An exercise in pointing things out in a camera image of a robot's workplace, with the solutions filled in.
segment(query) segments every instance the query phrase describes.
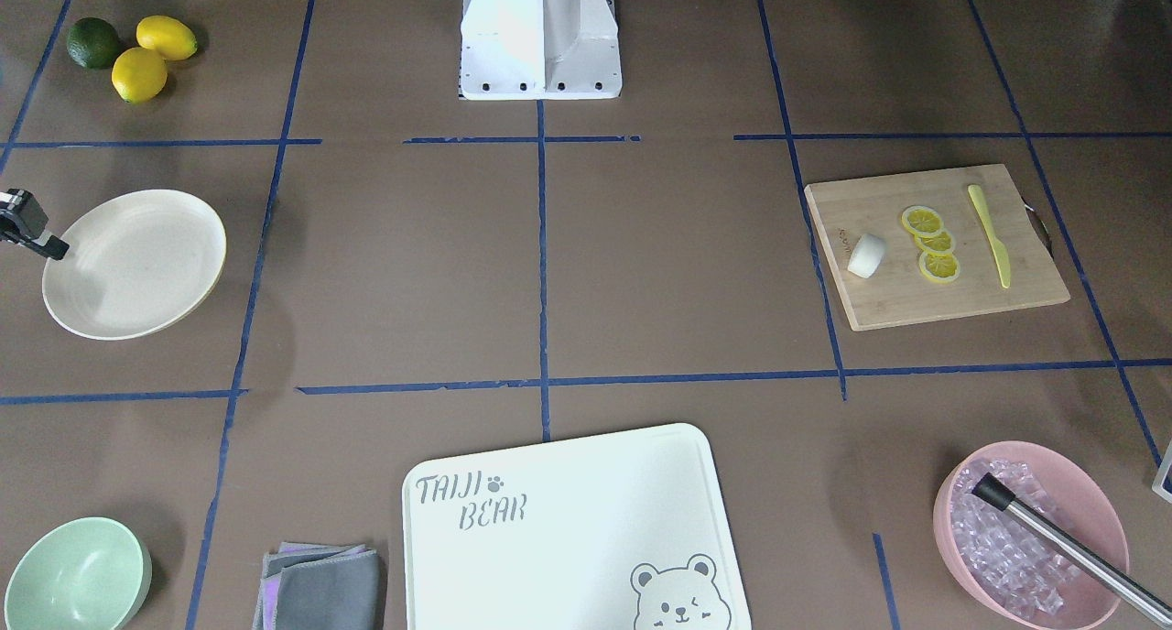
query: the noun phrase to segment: cloth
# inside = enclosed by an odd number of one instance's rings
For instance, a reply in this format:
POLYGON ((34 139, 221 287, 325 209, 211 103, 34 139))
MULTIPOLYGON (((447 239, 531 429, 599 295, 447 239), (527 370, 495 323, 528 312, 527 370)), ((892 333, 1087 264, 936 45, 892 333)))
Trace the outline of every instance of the cloth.
POLYGON ((280 543, 261 561, 252 630, 373 630, 379 568, 363 543, 280 543))

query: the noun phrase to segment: cutting board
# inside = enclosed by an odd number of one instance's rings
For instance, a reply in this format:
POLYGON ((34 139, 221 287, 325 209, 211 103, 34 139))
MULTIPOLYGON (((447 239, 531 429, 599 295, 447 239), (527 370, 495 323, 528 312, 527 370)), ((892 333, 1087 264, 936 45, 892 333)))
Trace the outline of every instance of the cutting board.
POLYGON ((888 174, 805 187, 843 309, 854 330, 919 324, 1065 303, 1070 292, 1042 245, 1006 166, 953 167, 888 174), (1013 280, 1001 288, 997 267, 968 184, 984 189, 997 237, 1009 249, 1013 280), (950 283, 920 274, 920 251, 900 225, 904 208, 938 211, 953 233, 961 275, 950 283), (887 255, 870 279, 846 271, 864 233, 887 241, 887 255))
POLYGON ((418 464, 409 630, 750 630, 708 439, 687 424, 418 464))

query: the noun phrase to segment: yellow knife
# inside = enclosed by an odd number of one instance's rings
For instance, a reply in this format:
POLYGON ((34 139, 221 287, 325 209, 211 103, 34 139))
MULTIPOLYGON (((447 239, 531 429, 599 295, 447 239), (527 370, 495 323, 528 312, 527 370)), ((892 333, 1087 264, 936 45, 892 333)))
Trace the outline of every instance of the yellow knife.
POLYGON ((973 200, 973 207, 976 208, 976 214, 981 218, 984 237, 989 238, 993 260, 997 263, 1001 288, 1009 288, 1009 249, 1006 249, 1004 242, 1001 242, 1001 239, 993 231, 993 218, 989 217, 989 205, 984 201, 984 191, 981 191, 981 187, 976 184, 969 184, 968 197, 973 200))

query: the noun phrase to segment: wooden cutting board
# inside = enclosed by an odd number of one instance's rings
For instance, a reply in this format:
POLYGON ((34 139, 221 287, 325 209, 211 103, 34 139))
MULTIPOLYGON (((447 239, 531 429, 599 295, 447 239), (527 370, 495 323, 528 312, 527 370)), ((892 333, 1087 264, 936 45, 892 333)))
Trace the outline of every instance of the wooden cutting board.
POLYGON ((813 183, 805 187, 805 196, 843 309, 854 330, 1007 313, 1070 300, 1054 260, 1034 233, 1009 171, 1001 164, 813 183), (968 184, 973 183, 984 189, 993 226, 1009 249, 1009 288, 1001 288, 993 251, 968 197, 968 184), (940 212, 953 233, 961 268, 954 282, 935 283, 920 274, 920 251, 900 225, 904 208, 917 204, 940 212), (886 258, 866 280, 846 271, 864 233, 887 241, 886 258))

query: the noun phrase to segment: bear cartoon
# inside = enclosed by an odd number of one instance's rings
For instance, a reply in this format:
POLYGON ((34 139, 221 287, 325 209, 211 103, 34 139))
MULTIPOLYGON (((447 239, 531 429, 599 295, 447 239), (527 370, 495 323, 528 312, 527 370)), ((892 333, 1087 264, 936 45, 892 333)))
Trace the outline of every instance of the bear cartoon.
POLYGON ((708 555, 663 571, 641 563, 631 573, 631 584, 639 594, 635 630, 728 630, 732 623, 708 555))

